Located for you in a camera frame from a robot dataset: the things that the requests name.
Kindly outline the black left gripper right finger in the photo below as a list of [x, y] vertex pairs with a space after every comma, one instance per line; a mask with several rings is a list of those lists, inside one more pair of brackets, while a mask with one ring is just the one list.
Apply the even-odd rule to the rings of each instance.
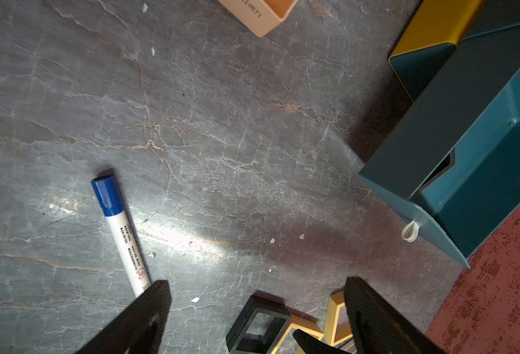
[[443, 353], [363, 278], [344, 287], [349, 324], [358, 353]]

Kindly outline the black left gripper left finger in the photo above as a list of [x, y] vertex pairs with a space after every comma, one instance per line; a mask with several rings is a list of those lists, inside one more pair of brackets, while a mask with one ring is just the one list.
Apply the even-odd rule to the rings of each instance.
[[169, 282], [157, 280], [78, 352], [157, 353], [170, 307]]

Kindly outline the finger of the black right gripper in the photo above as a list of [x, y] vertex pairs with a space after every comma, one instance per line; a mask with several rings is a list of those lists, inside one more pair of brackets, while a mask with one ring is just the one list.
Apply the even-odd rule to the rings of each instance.
[[302, 330], [295, 330], [292, 335], [305, 354], [347, 354], [347, 352], [327, 345]]

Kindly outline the teal bottom drawer yellow case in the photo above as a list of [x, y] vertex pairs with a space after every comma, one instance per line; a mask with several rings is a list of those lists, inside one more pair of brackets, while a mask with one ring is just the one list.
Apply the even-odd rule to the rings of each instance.
[[415, 101], [465, 39], [520, 25], [520, 1], [426, 0], [388, 63]]

